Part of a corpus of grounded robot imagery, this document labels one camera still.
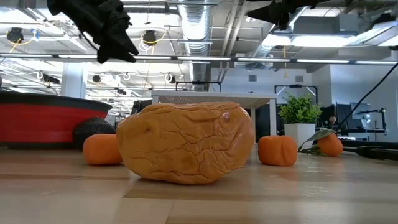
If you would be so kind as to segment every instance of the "red bowl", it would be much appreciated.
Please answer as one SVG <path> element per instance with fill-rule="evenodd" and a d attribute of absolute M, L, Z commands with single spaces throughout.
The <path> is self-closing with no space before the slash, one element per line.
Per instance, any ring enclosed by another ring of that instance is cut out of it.
<path fill-rule="evenodd" d="M 79 98 L 0 91 L 0 144 L 71 146 L 76 125 L 104 119 L 111 108 Z"/>

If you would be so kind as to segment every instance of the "orange ball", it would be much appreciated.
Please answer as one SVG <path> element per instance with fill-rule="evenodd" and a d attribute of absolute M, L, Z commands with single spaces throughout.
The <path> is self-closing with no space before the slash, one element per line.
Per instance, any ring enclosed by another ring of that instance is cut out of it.
<path fill-rule="evenodd" d="M 328 156 L 338 156 L 343 152 L 343 144 L 335 134 L 329 134 L 318 140 L 319 150 Z"/>
<path fill-rule="evenodd" d="M 289 136 L 265 136 L 258 142 L 259 159 L 263 164 L 292 166 L 297 160 L 297 145 Z"/>
<path fill-rule="evenodd" d="M 90 165 L 120 164 L 123 161 L 115 134 L 88 137 L 83 145 L 83 157 Z"/>

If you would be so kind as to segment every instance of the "white table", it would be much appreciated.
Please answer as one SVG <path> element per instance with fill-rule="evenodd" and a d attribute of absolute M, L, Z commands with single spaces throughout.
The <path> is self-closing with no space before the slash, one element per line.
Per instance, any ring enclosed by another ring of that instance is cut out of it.
<path fill-rule="evenodd" d="M 189 91 L 153 91 L 152 104 L 154 103 L 204 103 L 204 102 L 235 102 L 243 108 L 250 109 L 251 120 L 256 130 L 256 109 L 269 103 L 269 124 L 271 135 L 276 135 L 276 98 L 274 93 L 261 95 L 236 94 L 236 93 L 209 93 Z"/>

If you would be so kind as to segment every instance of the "white pot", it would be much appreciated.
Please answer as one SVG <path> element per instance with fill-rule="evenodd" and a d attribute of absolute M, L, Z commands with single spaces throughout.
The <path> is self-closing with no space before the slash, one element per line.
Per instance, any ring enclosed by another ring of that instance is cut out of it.
<path fill-rule="evenodd" d="M 285 135 L 294 139 L 297 147 L 300 147 L 303 142 L 315 134 L 315 124 L 285 124 Z M 305 148 L 310 148 L 313 141 L 306 142 Z"/>

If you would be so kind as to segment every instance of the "potted plant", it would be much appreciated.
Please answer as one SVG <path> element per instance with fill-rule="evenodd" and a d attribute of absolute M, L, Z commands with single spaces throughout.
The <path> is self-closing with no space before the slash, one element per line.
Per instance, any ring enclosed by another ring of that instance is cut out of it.
<path fill-rule="evenodd" d="M 315 134 L 315 124 L 321 115 L 318 105 L 312 104 L 310 95 L 296 98 L 288 95 L 287 104 L 279 105 L 279 116 L 285 123 L 285 135 L 294 139 L 301 146 L 308 138 Z M 304 147 L 311 147 L 312 142 L 306 142 Z"/>

